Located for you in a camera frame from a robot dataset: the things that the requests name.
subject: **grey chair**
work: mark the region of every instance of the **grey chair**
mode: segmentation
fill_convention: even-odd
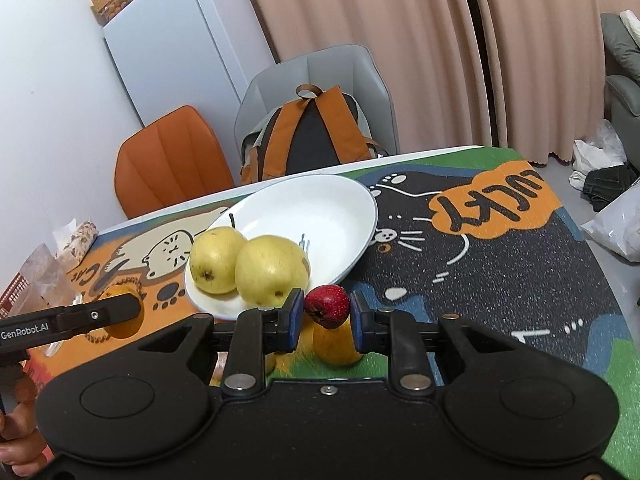
[[[640,169],[640,48],[617,14],[602,14],[607,56],[606,103],[626,158]]]
[[[369,51],[361,45],[345,44],[289,59],[254,77],[236,116],[236,144],[241,156],[242,142],[252,128],[274,108],[298,99],[296,87],[304,83],[323,90],[340,85],[360,105],[371,138],[389,155],[399,153],[391,94]]]

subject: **metal rivet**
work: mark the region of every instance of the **metal rivet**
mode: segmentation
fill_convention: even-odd
[[[419,392],[420,390],[426,390],[431,386],[431,379],[422,374],[408,374],[400,379],[400,386],[405,390]]]
[[[338,393],[338,388],[327,384],[326,386],[320,388],[320,393],[323,395],[335,395],[336,393]]]
[[[255,377],[249,374],[233,374],[225,379],[225,386],[232,390],[248,390],[255,385]]]

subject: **backpack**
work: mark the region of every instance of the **backpack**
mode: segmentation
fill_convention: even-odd
[[[315,97],[302,97],[302,91]],[[370,160],[380,152],[386,155],[378,143],[363,135],[358,124],[364,115],[339,86],[323,92],[303,84],[296,94],[300,99],[278,108],[254,128],[255,135],[262,126],[245,157],[242,184]]]

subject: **white refrigerator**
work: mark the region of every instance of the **white refrigerator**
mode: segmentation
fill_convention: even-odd
[[[193,106],[238,184],[236,114],[251,79],[274,64],[251,2],[135,0],[103,31],[142,123]]]

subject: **red fruit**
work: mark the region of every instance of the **red fruit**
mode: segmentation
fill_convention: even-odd
[[[305,297],[305,312],[316,323],[332,330],[349,317],[349,297],[341,286],[320,285]]]

